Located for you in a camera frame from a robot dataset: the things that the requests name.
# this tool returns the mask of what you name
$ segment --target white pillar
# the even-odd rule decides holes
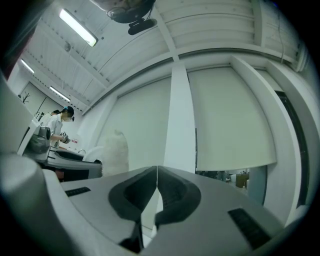
[[[190,173],[196,167],[196,133],[192,95],[182,61],[172,67],[164,166]]]
[[[269,60],[266,70],[282,87],[303,129],[309,158],[309,181],[305,204],[310,205],[320,180],[320,100],[309,88],[307,81],[288,67]]]
[[[285,225],[297,208],[301,185],[301,158],[294,126],[268,82],[244,60],[232,56],[230,62],[259,101],[270,125],[277,163],[268,165],[263,206]]]

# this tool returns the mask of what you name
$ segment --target gray panel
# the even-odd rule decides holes
[[[68,197],[53,171],[43,170],[43,173],[56,216],[72,239],[72,243],[77,246],[82,255],[102,256],[106,255],[106,252],[108,256],[134,255],[129,250],[123,249],[121,246],[114,243],[111,239],[100,232],[99,229],[95,229],[95,227],[88,222],[82,213],[78,211],[70,198],[80,197],[81,195]],[[79,181],[65,182],[64,184],[66,187],[75,189],[78,188],[78,185],[81,186],[78,182]]]
[[[26,135],[33,115],[0,78],[0,152],[16,153]]]
[[[59,222],[40,166],[16,154],[0,156],[0,190],[17,223],[47,253],[81,255]]]
[[[236,208],[243,208],[270,237],[282,230],[282,225],[271,213],[230,185],[186,171],[167,169],[194,183],[200,189],[201,201],[185,221],[160,226],[142,255],[232,256],[249,253],[252,251],[249,243],[228,215],[228,211]]]
[[[116,184],[142,173],[148,168],[140,168],[110,177],[63,182],[61,185],[65,191],[82,187],[91,190],[69,199],[95,229],[118,244],[131,237],[135,223],[117,215],[109,203],[109,192]]]
[[[64,152],[66,150],[59,149],[58,152]],[[68,154],[78,155],[83,157],[81,154],[66,151]],[[44,163],[46,167],[54,167],[56,169],[68,169],[68,170],[89,170],[88,179],[94,179],[101,177],[102,165],[94,162],[79,161],[61,157],[56,153],[54,147],[50,147],[48,158]]]

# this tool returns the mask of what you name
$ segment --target white wall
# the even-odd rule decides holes
[[[104,98],[85,116],[82,116],[81,123],[77,130],[77,134],[80,137],[79,148],[84,149],[87,152],[97,145],[96,136],[100,136],[101,130],[116,101],[117,95],[112,93]]]
[[[273,136],[254,94],[231,67],[188,74],[197,128],[198,171],[275,163]]]
[[[51,98],[46,97],[43,104],[41,105],[39,109],[39,114],[41,113],[51,113],[52,111],[59,110],[61,111],[64,107],[60,104],[53,101]]]
[[[306,204],[310,205],[320,178],[320,100],[315,97],[307,81],[291,69],[269,61],[267,71],[283,88],[303,129],[309,157]]]
[[[44,102],[46,95],[39,91],[32,83],[28,83],[21,93],[21,101],[24,97],[27,97],[24,101],[25,107],[35,117],[42,102]]]
[[[183,62],[172,68],[169,120],[164,166],[194,173],[196,167],[195,116],[188,75]]]
[[[9,76],[7,84],[15,95],[19,95],[29,82],[28,76],[25,74],[24,67],[17,62]]]
[[[305,80],[305,86],[317,99],[320,99],[320,79],[315,63],[310,58],[305,68],[299,73]]]
[[[255,68],[267,68],[268,59],[262,56],[254,55],[254,54],[243,54],[243,53],[206,53],[193,55],[190,57],[183,58],[183,62],[187,68],[187,70],[201,69],[205,67],[216,68],[216,67],[226,67],[230,66],[231,59],[233,57],[240,58],[244,60],[247,64],[255,67]],[[170,70],[172,69],[172,64],[166,64],[164,66],[158,66],[152,70],[143,73],[134,79],[130,80],[128,83],[124,84],[121,88],[115,90],[110,96],[123,94],[132,88],[141,86],[148,81],[152,81],[161,76],[168,75]],[[290,74],[294,77],[297,77],[293,70],[289,70]],[[292,127],[292,123],[290,122],[290,118],[288,113],[286,112],[284,106],[282,105],[279,97],[275,94],[274,90],[268,84],[268,81],[263,79],[262,76],[254,73],[254,77],[258,77],[257,80],[259,85],[263,85],[261,88],[267,90],[265,91],[265,95],[262,93],[259,97],[259,103],[264,111],[264,114],[267,116],[268,124],[271,128],[272,136],[274,137],[274,141],[277,142],[276,145],[276,156],[277,156],[277,164],[270,165],[268,167],[268,189],[266,192],[266,201],[265,206],[268,209],[271,209],[276,216],[280,216],[282,223],[286,221],[286,215],[290,212],[290,207],[293,206],[295,191],[299,190],[299,187],[296,187],[297,184],[300,184],[299,175],[297,175],[297,167],[299,166],[300,160],[299,155],[297,158],[295,154],[298,153],[297,141],[294,139],[294,129]],[[319,104],[319,98],[314,93],[315,83],[314,85],[309,85],[308,82],[298,75],[298,80],[304,80],[301,87],[309,90],[311,97],[313,98],[313,102],[315,104]],[[93,110],[90,110],[88,114],[85,115],[83,122],[81,124],[80,130],[84,137],[88,140],[88,144],[90,142],[90,138],[92,136],[93,131],[101,113],[103,112],[103,106],[106,105],[106,100],[109,99],[108,96],[106,99],[102,100]],[[265,98],[265,103],[262,104],[261,100]],[[316,125],[317,117],[314,115],[310,115],[310,118],[313,120],[310,124]]]
[[[169,116],[171,78],[120,97],[101,130],[98,146],[115,129],[122,131],[129,147],[129,169],[163,165]]]
[[[264,207],[285,225],[296,210],[301,185],[301,158],[294,126],[278,95],[252,66],[236,57],[231,58],[231,65],[252,90],[270,125],[277,162],[268,166]]]

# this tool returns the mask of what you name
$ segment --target person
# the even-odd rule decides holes
[[[60,135],[63,122],[72,122],[75,111],[71,106],[65,106],[58,114],[52,115],[43,123],[43,126],[49,127],[51,131],[50,144],[53,147],[58,146],[58,142],[65,142],[68,138]]]
[[[227,176],[229,176],[228,170],[220,170],[218,171],[217,180],[226,182]]]
[[[44,114],[43,117],[41,117],[41,119],[39,120],[39,121],[41,121],[40,124],[43,125],[44,123],[46,123],[48,121],[48,119],[50,117],[52,117],[53,115],[57,115],[59,113],[60,113],[59,110],[55,110],[55,111],[53,111],[51,113],[48,112],[48,113]]]

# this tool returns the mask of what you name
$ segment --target ceiling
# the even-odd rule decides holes
[[[62,8],[98,38],[94,47],[59,18]],[[131,36],[127,24],[110,20],[89,0],[56,0],[22,57],[40,86],[48,93],[55,87],[82,113],[135,73],[166,59],[179,61],[179,55],[189,52],[236,48],[298,62],[298,34],[264,1],[156,0],[151,17],[157,19],[156,27]]]

